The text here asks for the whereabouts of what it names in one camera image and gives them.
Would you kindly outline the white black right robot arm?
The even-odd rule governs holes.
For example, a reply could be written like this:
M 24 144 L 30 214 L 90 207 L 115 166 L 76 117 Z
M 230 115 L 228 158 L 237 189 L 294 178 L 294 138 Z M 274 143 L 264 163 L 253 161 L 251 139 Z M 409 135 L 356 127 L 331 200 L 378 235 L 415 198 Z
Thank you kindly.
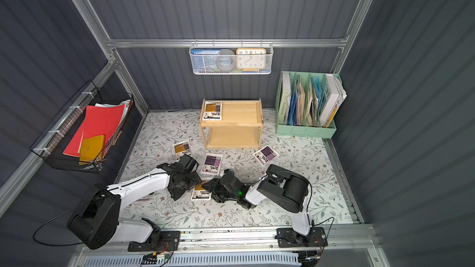
M 222 177 L 209 180 L 202 188 L 216 202 L 234 201 L 246 210 L 270 200 L 290 214 L 294 233 L 310 233 L 308 205 L 312 192 L 308 179 L 298 173 L 271 164 L 257 182 L 246 185 L 227 169 Z

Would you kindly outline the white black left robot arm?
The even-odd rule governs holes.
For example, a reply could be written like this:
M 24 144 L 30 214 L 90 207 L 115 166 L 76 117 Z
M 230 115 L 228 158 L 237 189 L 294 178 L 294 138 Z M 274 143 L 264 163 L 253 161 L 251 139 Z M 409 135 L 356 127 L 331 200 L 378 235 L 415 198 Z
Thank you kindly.
M 175 251 L 181 235 L 179 231 L 163 232 L 148 218 L 131 220 L 119 214 L 135 201 L 161 190 L 168 191 L 173 200 L 178 200 L 200 184 L 196 169 L 196 160 L 184 155 L 176 163 L 160 164 L 126 182 L 94 185 L 74 210 L 67 228 L 91 250 L 106 244 L 128 243 L 130 252 Z

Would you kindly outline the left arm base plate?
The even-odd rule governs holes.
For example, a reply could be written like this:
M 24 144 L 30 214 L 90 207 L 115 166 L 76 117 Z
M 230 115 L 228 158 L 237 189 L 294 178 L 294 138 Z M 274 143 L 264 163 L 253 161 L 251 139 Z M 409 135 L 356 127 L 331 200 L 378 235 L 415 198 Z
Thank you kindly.
M 128 252 L 171 252 L 178 249 L 181 238 L 180 231 L 152 232 L 151 236 L 142 243 L 130 242 Z

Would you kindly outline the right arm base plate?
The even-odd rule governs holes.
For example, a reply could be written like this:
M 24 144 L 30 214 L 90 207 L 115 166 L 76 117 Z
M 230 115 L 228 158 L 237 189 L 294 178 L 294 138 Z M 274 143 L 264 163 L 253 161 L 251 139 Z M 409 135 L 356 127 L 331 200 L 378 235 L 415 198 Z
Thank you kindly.
M 278 228 L 275 236 L 280 248 L 328 246 L 327 235 L 322 227 L 312 227 L 308 235 L 298 234 L 292 228 Z

